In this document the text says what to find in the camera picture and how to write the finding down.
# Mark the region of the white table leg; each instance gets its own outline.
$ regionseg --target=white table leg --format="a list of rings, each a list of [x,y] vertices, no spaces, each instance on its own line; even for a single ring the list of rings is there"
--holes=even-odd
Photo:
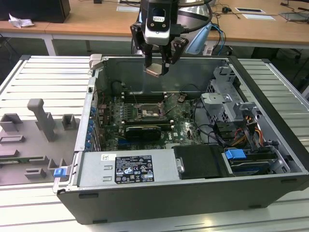
[[[211,56],[213,48],[216,46],[217,41],[206,41],[203,56]]]
[[[56,48],[54,47],[53,44],[53,37],[51,35],[44,35],[43,36],[47,51],[48,51],[48,55],[50,56],[58,56],[58,52],[56,50]]]

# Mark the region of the floor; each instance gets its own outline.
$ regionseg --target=floor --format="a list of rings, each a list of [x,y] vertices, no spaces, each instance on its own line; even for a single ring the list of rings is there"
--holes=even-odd
[[[0,47],[0,81],[2,82],[8,75],[13,66],[18,62],[20,55],[48,55],[45,44],[41,39],[8,39],[14,50],[9,44],[3,42]],[[106,55],[128,55],[131,52],[130,42],[108,42],[91,41],[91,52],[87,52],[85,41],[78,40],[55,40],[55,46],[61,56],[87,56],[93,53],[102,53]],[[250,58],[253,52],[251,47],[233,47],[233,55],[238,58]],[[280,49],[277,57],[271,62],[288,79],[292,80],[297,71],[303,66],[309,57],[309,50],[302,50],[302,55],[298,62],[295,60],[296,52],[290,49]],[[297,75],[294,84],[297,85],[301,78],[309,73],[309,62],[303,67]]]

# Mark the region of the motherboard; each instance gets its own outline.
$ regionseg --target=motherboard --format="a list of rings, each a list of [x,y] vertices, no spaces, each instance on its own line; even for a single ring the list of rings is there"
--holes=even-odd
[[[186,94],[106,97],[99,106],[102,151],[202,144]]]

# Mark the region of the black plastic cover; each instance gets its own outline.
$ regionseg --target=black plastic cover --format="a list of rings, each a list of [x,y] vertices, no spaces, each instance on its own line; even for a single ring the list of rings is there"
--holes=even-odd
[[[175,146],[175,158],[182,159],[184,172],[180,179],[228,177],[218,145]]]

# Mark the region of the paper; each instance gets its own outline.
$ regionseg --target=paper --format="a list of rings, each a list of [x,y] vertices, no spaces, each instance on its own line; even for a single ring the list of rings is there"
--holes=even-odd
[[[242,14],[247,19],[262,19],[262,20],[275,20],[273,17],[268,15],[257,15],[257,14]]]
[[[31,27],[34,26],[32,21],[30,19],[20,19],[20,18],[15,18],[9,14],[10,19],[9,22],[17,28],[22,28],[22,27]]]

